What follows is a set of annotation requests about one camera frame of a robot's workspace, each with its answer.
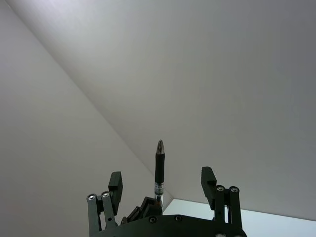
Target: pen tip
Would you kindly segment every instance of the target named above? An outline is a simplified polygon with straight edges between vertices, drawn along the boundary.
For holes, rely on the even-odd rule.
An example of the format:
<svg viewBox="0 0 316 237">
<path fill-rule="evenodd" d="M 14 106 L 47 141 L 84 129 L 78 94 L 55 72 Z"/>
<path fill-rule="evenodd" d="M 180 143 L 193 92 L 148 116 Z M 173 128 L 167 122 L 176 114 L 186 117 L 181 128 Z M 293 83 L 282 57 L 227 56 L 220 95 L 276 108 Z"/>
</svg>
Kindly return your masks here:
<svg viewBox="0 0 316 237">
<path fill-rule="evenodd" d="M 158 142 L 156 154 L 158 154 L 158 155 L 164 154 L 164 147 L 163 147 L 162 140 L 159 140 L 159 142 Z"/>
</svg>

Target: pen grip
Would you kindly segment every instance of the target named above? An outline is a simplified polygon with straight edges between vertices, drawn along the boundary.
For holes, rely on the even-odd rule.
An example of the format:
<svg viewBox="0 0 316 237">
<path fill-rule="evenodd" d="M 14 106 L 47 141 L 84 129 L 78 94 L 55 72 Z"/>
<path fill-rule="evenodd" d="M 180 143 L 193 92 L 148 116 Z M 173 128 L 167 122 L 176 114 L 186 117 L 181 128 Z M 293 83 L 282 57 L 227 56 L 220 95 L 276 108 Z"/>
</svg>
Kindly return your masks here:
<svg viewBox="0 0 316 237">
<path fill-rule="evenodd" d="M 155 182 L 163 183 L 164 181 L 164 154 L 156 154 Z"/>
</svg>

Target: white surface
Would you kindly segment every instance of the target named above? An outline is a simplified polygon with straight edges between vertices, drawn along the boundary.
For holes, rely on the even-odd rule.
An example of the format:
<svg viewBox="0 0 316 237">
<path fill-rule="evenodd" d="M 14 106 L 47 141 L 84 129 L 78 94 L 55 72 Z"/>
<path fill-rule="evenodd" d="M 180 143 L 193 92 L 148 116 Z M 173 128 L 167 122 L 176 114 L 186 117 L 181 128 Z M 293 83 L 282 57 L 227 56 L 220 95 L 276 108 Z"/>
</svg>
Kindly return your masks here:
<svg viewBox="0 0 316 237">
<path fill-rule="evenodd" d="M 207 220 L 213 218 L 208 204 L 178 199 L 174 199 L 163 214 L 181 214 Z M 316 233 L 315 221 L 246 210 L 241 210 L 241 217 L 242 228 L 248 237 L 309 237 Z"/>
<path fill-rule="evenodd" d="M 166 188 L 316 220 L 315 0 L 7 0 Z"/>
<path fill-rule="evenodd" d="M 3 1 L 0 159 L 1 237 L 88 236 L 86 196 L 112 171 L 123 177 L 118 222 L 153 196 L 151 173 Z"/>
</svg>

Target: black pen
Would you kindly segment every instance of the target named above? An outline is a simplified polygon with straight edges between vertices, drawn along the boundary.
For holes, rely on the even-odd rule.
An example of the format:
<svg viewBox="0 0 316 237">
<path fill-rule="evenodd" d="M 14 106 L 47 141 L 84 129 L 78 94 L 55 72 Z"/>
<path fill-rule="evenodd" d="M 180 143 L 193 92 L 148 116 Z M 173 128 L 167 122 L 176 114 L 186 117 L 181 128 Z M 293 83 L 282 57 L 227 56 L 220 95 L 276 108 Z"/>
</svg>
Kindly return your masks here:
<svg viewBox="0 0 316 237">
<path fill-rule="evenodd" d="M 156 150 L 155 170 L 155 205 L 163 205 L 163 182 L 164 182 L 164 147 L 162 140 L 159 140 Z"/>
</svg>

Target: white backdrop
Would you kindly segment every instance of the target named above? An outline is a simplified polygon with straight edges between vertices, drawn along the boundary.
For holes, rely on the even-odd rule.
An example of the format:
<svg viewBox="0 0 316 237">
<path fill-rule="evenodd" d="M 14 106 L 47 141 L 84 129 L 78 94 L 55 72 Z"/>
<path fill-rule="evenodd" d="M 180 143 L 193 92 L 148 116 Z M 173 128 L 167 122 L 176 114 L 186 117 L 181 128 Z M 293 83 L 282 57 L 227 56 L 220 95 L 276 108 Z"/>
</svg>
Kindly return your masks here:
<svg viewBox="0 0 316 237">
<path fill-rule="evenodd" d="M 211 220 L 213 211 L 208 204 L 174 199 L 163 213 L 181 214 Z M 242 228 L 248 237 L 315 236 L 316 222 L 241 210 Z"/>
</svg>

